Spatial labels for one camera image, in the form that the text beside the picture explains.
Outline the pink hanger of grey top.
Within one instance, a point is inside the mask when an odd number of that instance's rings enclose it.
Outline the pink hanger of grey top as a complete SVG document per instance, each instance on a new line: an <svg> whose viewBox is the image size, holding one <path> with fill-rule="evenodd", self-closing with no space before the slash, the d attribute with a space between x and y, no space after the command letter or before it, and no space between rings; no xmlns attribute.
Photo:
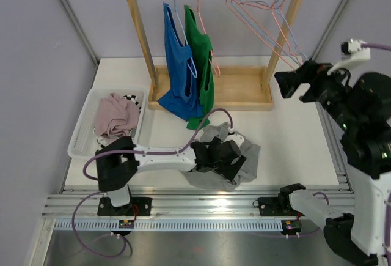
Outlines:
<svg viewBox="0 0 391 266"><path fill-rule="evenodd" d="M273 0L262 0L268 4L272 3ZM283 6L283 14L285 15L287 11L284 9ZM271 16L271 14L267 11L260 10L260 9L250 9L250 14L256 18L256 20L275 38L278 42L282 41L282 34L279 34L279 30ZM288 60L288 62L285 62L287 65L289 65L291 68L296 68L298 65L294 63L291 59Z"/></svg>

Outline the grey tank top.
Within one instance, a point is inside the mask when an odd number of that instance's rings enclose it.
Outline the grey tank top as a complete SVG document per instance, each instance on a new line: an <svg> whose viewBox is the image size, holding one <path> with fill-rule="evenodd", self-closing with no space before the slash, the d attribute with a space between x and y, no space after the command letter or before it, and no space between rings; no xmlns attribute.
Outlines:
<svg viewBox="0 0 391 266"><path fill-rule="evenodd" d="M215 137L221 141L225 141L228 137L229 128L230 124L228 122L224 122L220 125L207 125L202 129L200 142L209 142ZM257 144L253 144L241 133L238 134L244 138L244 142L240 146L240 151L241 154L246 157L246 161L235 178L232 181L229 181L214 171L208 171L206 173L196 171L181 172L190 185L207 190L233 191L241 183L249 183L257 178L258 160L261 147Z"/></svg>

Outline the light blue hanger of pink top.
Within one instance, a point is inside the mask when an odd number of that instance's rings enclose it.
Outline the light blue hanger of pink top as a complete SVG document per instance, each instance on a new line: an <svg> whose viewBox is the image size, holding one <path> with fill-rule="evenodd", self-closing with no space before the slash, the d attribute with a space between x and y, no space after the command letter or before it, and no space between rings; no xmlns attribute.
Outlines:
<svg viewBox="0 0 391 266"><path fill-rule="evenodd" d="M225 5L236 15L241 22L249 28L278 58L284 62L291 59L297 65L307 59L307 56L300 51L299 45L288 25L287 18L283 14L283 6L287 0L273 0L268 4L262 0L225 0ZM278 42L257 20L249 10L260 9L271 14L279 34L282 34L282 41Z"/></svg>

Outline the green tank top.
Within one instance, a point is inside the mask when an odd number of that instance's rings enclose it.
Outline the green tank top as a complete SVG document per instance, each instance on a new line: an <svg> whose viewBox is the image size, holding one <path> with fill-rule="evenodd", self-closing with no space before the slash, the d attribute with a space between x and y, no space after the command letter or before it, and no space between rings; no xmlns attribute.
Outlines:
<svg viewBox="0 0 391 266"><path fill-rule="evenodd" d="M196 17L190 6L185 5L185 34L188 45L191 48L193 60L197 70L197 95L202 107L200 116L191 117L188 120L187 128L196 130L214 106L214 80L211 67L212 44L207 34L198 29Z"/></svg>

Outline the pink hanger of green top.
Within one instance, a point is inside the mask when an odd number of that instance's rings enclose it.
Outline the pink hanger of green top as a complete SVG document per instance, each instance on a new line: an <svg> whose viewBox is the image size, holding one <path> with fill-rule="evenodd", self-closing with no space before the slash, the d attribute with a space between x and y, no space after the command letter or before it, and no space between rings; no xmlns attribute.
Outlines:
<svg viewBox="0 0 391 266"><path fill-rule="evenodd" d="M200 0L197 0L197 9L195 10L195 12L198 13L203 33L205 35L207 35L207 32L206 32L206 29L205 29L205 25L204 25L204 22L203 22L203 18L202 18L202 14L201 14L201 10L200 9L201 9L200 8ZM214 73L219 78L221 76L221 69L220 69L220 67L218 65L218 62L217 62L215 56L214 56L213 50L210 50L210 56L211 56L211 58L209 59L209 62L211 64L211 66L212 66L212 69L213 69Z"/></svg>

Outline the black white striped tank top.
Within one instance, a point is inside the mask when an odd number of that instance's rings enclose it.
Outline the black white striped tank top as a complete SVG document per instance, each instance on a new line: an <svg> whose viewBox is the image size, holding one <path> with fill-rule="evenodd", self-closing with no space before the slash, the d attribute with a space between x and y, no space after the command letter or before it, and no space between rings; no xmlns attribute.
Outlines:
<svg viewBox="0 0 391 266"><path fill-rule="evenodd" d="M142 105L136 95L124 95L122 98L132 101L138 107L139 112L141 112Z"/></svg>

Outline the pink tank top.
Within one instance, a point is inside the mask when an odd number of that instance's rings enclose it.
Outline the pink tank top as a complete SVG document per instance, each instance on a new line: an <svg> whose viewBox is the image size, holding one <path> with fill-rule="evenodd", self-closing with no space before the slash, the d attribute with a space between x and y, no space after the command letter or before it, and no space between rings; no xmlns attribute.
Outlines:
<svg viewBox="0 0 391 266"><path fill-rule="evenodd" d="M122 97L113 92L100 100L94 128L98 137L114 139L129 136L137 127L140 116L138 107Z"/></svg>

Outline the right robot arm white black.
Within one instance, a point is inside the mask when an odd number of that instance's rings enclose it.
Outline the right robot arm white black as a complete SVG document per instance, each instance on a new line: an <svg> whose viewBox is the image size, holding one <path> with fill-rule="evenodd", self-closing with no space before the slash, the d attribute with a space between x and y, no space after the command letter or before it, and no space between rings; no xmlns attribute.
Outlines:
<svg viewBox="0 0 391 266"><path fill-rule="evenodd" d="M354 212L346 213L297 183L280 189L279 211L309 218L322 230L330 249L353 265L377 265L381 257L389 258L390 78L367 72L350 86L347 68L315 61L274 76L283 98L308 84L300 101L319 103L341 128L355 197Z"/></svg>

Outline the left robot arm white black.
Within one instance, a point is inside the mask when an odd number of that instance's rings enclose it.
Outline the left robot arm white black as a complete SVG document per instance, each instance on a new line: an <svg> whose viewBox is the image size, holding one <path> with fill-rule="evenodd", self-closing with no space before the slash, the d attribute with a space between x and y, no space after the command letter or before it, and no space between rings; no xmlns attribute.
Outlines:
<svg viewBox="0 0 391 266"><path fill-rule="evenodd" d="M111 209L124 216L132 208L128 182L137 173L211 171L232 181L247 160L240 151L243 142L241 136L230 135L227 141L215 137L210 142L194 141L174 149L144 147L129 136L123 137L95 152L98 189L107 194Z"/></svg>

